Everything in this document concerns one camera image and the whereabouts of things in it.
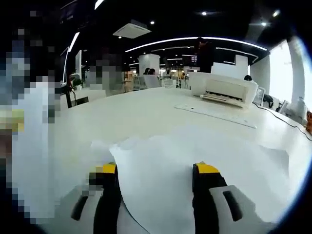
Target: cable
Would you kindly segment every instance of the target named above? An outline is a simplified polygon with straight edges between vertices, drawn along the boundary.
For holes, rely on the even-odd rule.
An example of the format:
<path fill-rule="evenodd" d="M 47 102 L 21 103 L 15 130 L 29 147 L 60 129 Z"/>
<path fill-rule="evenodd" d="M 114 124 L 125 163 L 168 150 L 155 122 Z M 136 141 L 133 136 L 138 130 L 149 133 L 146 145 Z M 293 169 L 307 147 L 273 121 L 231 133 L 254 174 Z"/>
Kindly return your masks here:
<path fill-rule="evenodd" d="M 75 92 L 74 92 L 74 90 L 72 89 L 72 92 L 73 92 L 73 94 L 74 94 L 74 99 L 75 99 L 75 106 L 77 106 L 77 101 L 76 101 L 76 94 L 75 94 Z"/>
<path fill-rule="evenodd" d="M 304 132 L 302 132 L 301 129 L 300 129 L 298 126 L 293 126 L 293 125 L 289 124 L 289 123 L 286 122 L 285 120 L 283 120 L 283 119 L 281 119 L 280 117 L 278 117 L 278 116 L 276 116 L 275 114 L 273 114 L 273 112 L 271 112 L 270 110 L 268 110 L 268 109 L 266 109 L 266 108 L 259 107 L 259 106 L 258 106 L 257 104 L 255 104 L 254 102 L 253 102 L 253 104 L 254 104 L 256 107 L 258 107 L 259 109 L 266 110 L 266 111 L 270 112 L 272 115 L 274 115 L 274 117 L 278 118 L 279 120 L 283 121 L 284 123 L 287 123 L 289 126 L 291 126 L 291 127 L 293 127 L 293 128 L 299 129 L 299 131 L 300 131 L 302 134 L 304 134 L 304 135 L 306 136 L 306 138 L 307 138 L 309 141 L 312 141 L 312 139 L 310 139 L 310 138 L 308 137 L 307 134 L 305 134 Z"/>

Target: paper sheet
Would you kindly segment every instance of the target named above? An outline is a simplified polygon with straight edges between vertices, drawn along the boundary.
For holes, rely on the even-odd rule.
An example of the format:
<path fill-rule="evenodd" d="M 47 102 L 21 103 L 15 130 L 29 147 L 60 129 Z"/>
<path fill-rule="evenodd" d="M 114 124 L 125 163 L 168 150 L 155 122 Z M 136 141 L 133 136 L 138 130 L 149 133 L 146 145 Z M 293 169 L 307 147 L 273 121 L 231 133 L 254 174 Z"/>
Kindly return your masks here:
<path fill-rule="evenodd" d="M 263 221 L 276 222 L 289 203 L 285 151 L 209 129 L 181 127 L 165 136 L 130 139 L 110 152 L 123 200 L 151 234 L 194 233 L 192 166 L 200 161 L 217 167 L 228 185 L 251 199 Z"/>

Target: white printer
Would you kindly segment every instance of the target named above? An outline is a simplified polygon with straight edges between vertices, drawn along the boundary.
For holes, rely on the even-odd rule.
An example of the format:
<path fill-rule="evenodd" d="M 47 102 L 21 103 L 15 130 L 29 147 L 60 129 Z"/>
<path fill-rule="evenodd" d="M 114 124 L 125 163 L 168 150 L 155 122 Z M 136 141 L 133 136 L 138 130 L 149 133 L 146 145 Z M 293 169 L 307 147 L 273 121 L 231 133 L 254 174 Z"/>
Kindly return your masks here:
<path fill-rule="evenodd" d="M 258 85 L 254 82 L 203 72 L 190 72 L 192 95 L 204 99 L 248 107 L 254 100 Z"/>

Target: ceiling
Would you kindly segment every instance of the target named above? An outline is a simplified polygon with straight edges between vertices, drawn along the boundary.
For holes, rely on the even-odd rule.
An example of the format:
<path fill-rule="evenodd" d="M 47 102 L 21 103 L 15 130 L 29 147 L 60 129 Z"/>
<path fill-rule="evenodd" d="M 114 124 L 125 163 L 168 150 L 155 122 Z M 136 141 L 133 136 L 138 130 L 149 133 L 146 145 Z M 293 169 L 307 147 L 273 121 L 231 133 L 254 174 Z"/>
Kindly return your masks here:
<path fill-rule="evenodd" d="M 158 54 L 168 59 L 182 58 L 183 54 L 194 55 L 194 40 L 171 41 L 128 53 L 125 51 L 155 41 L 199 36 L 241 40 L 267 48 L 268 51 L 263 51 L 237 42 L 211 41 L 215 47 L 250 54 L 218 49 L 215 57 L 217 62 L 234 62 L 235 54 L 242 54 L 252 64 L 266 56 L 270 48 L 291 36 L 283 14 L 273 17 L 277 6 L 258 0 L 105 0 L 96 10 L 94 5 L 95 0 L 78 0 L 60 13 L 60 50 L 69 46 L 74 34 L 80 31 L 72 54 L 75 55 L 80 49 L 87 50 L 83 52 L 83 61 L 87 66 L 103 53 L 117 55 L 123 70 L 129 69 L 129 64 L 138 62 L 138 57 L 143 53 Z M 206 16 L 202 15 L 203 11 L 207 12 Z M 113 36 L 115 31 L 131 20 L 145 24 L 151 32 L 135 39 Z M 266 22 L 267 26 L 263 27 L 261 22 Z"/>

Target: table surface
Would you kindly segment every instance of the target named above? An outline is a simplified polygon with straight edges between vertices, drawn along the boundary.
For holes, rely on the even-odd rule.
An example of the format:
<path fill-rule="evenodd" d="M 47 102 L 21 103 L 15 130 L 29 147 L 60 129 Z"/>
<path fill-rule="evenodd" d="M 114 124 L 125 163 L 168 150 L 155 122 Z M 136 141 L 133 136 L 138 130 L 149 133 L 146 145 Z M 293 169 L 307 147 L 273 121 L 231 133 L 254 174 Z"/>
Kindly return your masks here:
<path fill-rule="evenodd" d="M 252 120 L 257 128 L 175 109 L 174 106 L 179 104 L 244 117 Z M 308 134 L 300 124 L 277 112 L 274 114 Z M 286 150 L 290 156 L 290 193 L 295 195 L 298 192 L 311 161 L 312 142 L 297 128 L 253 104 L 248 109 L 241 109 L 201 100 L 185 89 L 161 87 L 141 90 L 101 98 L 61 111 L 56 116 L 51 131 L 55 136 L 54 155 L 66 166 L 74 167 L 80 163 L 77 158 L 87 157 L 83 154 L 90 150 L 93 140 L 116 143 L 132 136 L 148 138 L 192 123 L 268 148 Z"/>

